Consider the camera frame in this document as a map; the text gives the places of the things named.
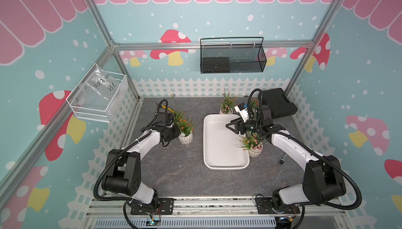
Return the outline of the orange flower pot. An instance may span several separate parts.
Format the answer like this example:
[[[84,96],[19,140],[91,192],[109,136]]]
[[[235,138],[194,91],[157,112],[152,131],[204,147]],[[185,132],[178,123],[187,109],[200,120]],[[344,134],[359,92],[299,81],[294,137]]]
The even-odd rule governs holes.
[[[179,127],[179,141],[184,145],[189,145],[193,141],[194,123],[191,119],[187,119],[181,111],[174,110],[173,122]]]

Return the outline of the pink flower pot twine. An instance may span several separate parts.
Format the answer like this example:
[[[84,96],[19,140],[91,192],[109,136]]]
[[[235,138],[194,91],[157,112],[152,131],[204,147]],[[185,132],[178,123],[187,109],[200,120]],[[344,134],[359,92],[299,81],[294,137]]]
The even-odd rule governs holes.
[[[251,158],[258,157],[263,151],[262,142],[254,137],[249,138],[239,135],[239,142],[241,143],[240,147],[247,151]]]

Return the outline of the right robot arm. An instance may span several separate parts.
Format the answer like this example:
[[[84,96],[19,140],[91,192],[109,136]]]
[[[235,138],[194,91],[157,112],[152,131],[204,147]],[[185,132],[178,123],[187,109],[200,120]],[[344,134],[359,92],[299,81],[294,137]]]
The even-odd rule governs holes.
[[[304,171],[301,184],[277,189],[272,193],[271,204],[274,210],[281,211],[296,204],[326,205],[340,210],[354,210],[361,205],[361,190],[341,169],[335,156],[325,156],[310,149],[272,119],[262,120],[262,114],[251,118],[251,112],[244,104],[239,104],[234,109],[240,116],[226,125],[229,130],[241,135],[247,132],[256,133],[257,141],[266,139],[291,157]],[[332,203],[332,200],[346,194],[346,183],[354,189],[356,200],[350,205]]]

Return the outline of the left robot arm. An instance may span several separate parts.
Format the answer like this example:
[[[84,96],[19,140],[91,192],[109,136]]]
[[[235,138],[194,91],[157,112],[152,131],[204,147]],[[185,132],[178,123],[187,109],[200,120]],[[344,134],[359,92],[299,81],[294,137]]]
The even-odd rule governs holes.
[[[158,144],[168,145],[180,135],[172,113],[158,113],[141,129],[141,136],[121,150],[109,151],[93,196],[98,201],[127,201],[139,206],[158,206],[158,192],[141,180],[141,161]]]

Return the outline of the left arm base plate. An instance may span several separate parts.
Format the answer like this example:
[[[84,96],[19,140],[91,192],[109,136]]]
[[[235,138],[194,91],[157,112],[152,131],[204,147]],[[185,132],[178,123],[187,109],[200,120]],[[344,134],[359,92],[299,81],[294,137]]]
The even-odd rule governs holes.
[[[158,202],[143,206],[134,206],[131,208],[131,215],[172,215],[173,214],[174,199],[173,198],[159,198]]]

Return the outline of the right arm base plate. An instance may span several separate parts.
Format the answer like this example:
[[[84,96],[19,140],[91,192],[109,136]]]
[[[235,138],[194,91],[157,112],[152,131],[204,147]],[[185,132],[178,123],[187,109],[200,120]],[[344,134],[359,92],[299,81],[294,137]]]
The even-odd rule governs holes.
[[[256,195],[254,198],[258,214],[300,214],[300,208],[295,205],[284,205],[278,198],[265,197],[263,195]]]

